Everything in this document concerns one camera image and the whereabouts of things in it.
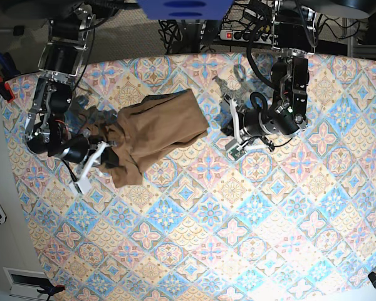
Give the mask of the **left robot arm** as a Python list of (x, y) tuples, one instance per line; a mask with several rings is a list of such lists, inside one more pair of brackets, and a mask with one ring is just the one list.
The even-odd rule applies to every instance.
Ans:
[[(277, 145), (268, 139), (269, 135), (292, 138), (306, 130), (307, 56), (318, 44), (316, 12), (299, 1), (249, 1), (244, 5), (243, 17), (249, 20), (248, 26), (231, 36), (247, 42), (248, 63), (256, 77), (273, 90), (273, 97), (268, 101), (263, 94), (252, 92), (247, 106), (242, 100), (223, 95), (232, 119), (221, 131), (232, 137), (225, 150), (234, 160), (260, 148), (274, 151)], [(252, 54), (254, 42), (262, 37), (281, 54), (269, 77), (261, 73)]]

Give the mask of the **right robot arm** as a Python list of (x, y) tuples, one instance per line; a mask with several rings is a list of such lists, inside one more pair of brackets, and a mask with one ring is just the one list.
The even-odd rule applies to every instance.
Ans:
[(48, 42), (39, 60), (38, 78), (31, 108), (26, 117), (24, 141), (32, 154), (46, 154), (77, 165), (71, 172), (70, 189), (74, 194), (87, 194), (91, 189), (88, 173), (103, 163), (114, 163), (111, 142), (93, 135), (88, 129), (76, 134), (65, 123), (73, 93), (81, 80), (88, 42), (98, 26), (89, 4), (71, 4), (69, 14), (50, 18)]

